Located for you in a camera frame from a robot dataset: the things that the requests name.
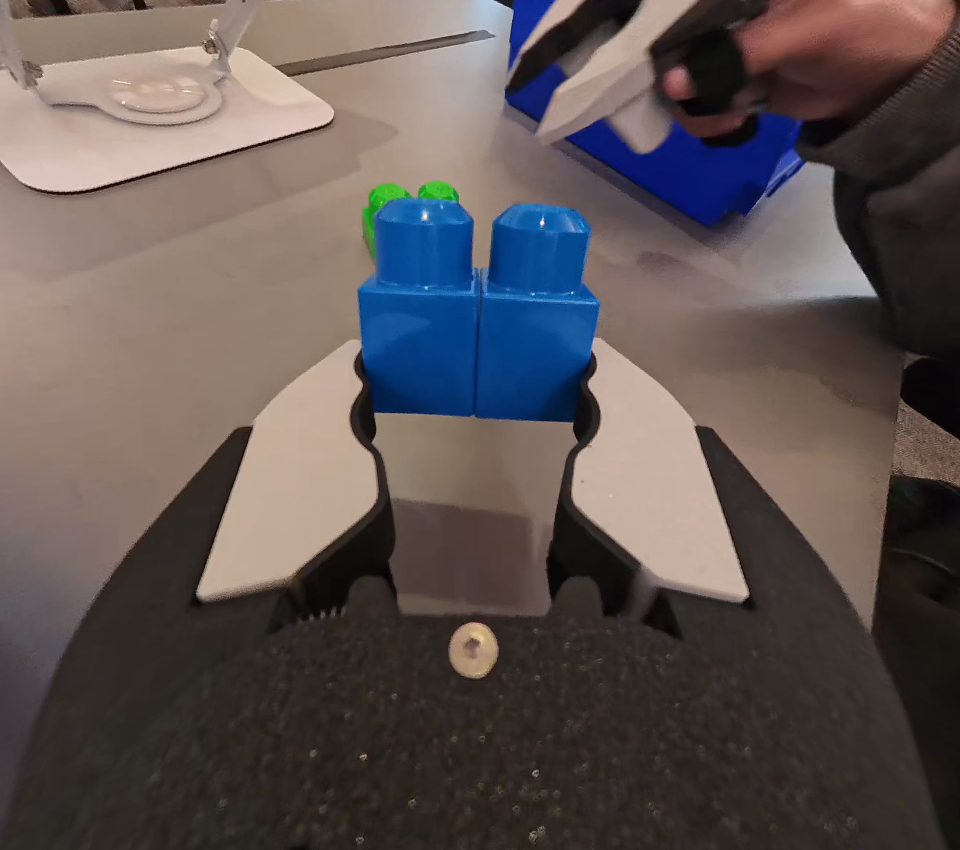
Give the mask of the blue one-stud building block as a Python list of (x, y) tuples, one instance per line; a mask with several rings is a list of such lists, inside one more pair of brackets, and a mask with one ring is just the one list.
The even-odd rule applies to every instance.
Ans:
[(572, 422), (600, 303), (585, 283), (592, 229), (576, 210), (514, 204), (481, 272), (475, 415)]
[(479, 272), (457, 201), (401, 197), (374, 216), (375, 272), (358, 290), (375, 413), (474, 415)]

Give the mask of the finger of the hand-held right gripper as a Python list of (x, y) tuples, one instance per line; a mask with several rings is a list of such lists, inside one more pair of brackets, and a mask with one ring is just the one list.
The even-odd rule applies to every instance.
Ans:
[(605, 122), (627, 146), (660, 146), (673, 125), (661, 102), (653, 45), (700, 0), (642, 0), (638, 10), (553, 93), (536, 136), (552, 145)]
[(643, 0), (554, 0), (519, 48), (506, 92), (517, 93), (551, 65), (580, 48), (606, 24), (629, 18)]

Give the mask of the person's right forearm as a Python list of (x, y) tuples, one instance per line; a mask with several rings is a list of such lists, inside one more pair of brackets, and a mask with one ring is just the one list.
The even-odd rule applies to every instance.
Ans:
[(959, 355), (959, 25), (857, 123), (806, 122), (798, 153), (834, 169), (835, 220), (898, 344)]

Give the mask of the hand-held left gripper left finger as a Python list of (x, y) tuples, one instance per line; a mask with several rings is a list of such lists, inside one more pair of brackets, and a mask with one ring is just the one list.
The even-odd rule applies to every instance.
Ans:
[(321, 615), (354, 582), (395, 591), (396, 529), (359, 340), (287, 385), (255, 418), (196, 596), (284, 590)]

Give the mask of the white document stand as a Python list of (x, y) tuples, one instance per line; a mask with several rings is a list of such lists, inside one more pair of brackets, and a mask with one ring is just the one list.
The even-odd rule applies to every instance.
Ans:
[(264, 0), (226, 0), (191, 46), (40, 64), (2, 0), (2, 166), (97, 191), (329, 126), (333, 108), (239, 45)]

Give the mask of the person's right hand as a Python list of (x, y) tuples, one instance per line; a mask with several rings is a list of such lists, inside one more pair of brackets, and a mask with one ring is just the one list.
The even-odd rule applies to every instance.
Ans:
[(749, 83), (731, 124), (760, 108), (864, 116), (928, 63), (957, 17), (958, 0), (774, 0), (735, 34)]

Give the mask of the blue plastic bin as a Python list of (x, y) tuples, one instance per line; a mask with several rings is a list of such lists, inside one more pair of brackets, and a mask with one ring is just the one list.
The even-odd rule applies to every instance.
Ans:
[[(513, 0), (509, 64), (555, 0)], [(553, 65), (506, 100), (532, 119), (541, 119), (553, 92), (563, 80)], [(803, 166), (795, 148), (799, 122), (776, 114), (760, 116), (751, 139), (737, 148), (712, 148), (674, 124), (660, 147), (633, 153), (606, 124), (591, 126), (569, 139), (649, 194), (714, 226), (729, 214), (749, 215), (765, 198), (789, 181)]]

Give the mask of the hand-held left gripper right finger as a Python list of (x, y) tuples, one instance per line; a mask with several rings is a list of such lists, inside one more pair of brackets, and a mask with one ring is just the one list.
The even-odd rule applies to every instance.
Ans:
[(663, 592), (749, 602), (697, 425), (605, 340), (593, 342), (573, 431), (547, 554), (552, 600), (586, 578), (611, 617), (645, 615)]

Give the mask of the green two-stud building block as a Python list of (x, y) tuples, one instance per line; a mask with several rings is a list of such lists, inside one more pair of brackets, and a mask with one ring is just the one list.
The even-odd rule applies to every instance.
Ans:
[[(373, 260), (377, 258), (375, 231), (377, 212), (392, 200), (410, 197), (412, 195), (402, 185), (391, 182), (379, 184), (368, 193), (367, 203), (362, 211), (362, 232), (366, 248)], [(443, 180), (427, 181), (419, 187), (417, 197), (460, 201), (459, 192)]]

